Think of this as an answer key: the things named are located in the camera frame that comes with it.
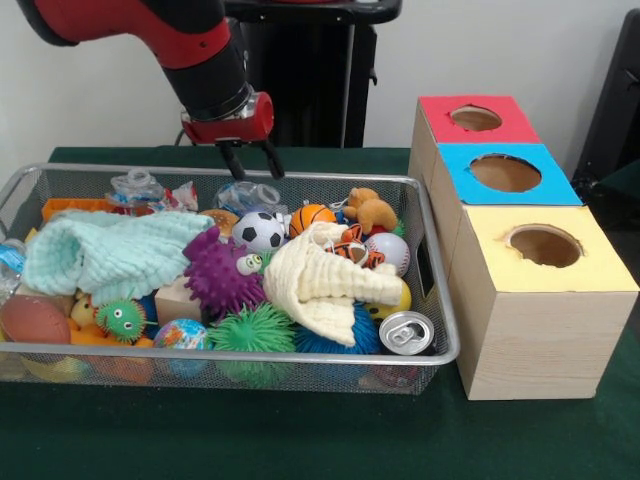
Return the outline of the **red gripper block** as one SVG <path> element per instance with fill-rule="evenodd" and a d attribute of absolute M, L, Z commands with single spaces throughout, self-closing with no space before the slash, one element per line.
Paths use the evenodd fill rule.
<path fill-rule="evenodd" d="M 274 106 L 268 93 L 252 93 L 239 111 L 222 119 L 195 120 L 183 111 L 181 123 L 187 137 L 193 143 L 218 143 L 224 162 L 235 180 L 244 180 L 246 174 L 232 142 L 259 142 L 258 145 L 267 158 L 272 178 L 280 180 L 285 176 L 278 152 L 268 139 L 274 127 Z"/>

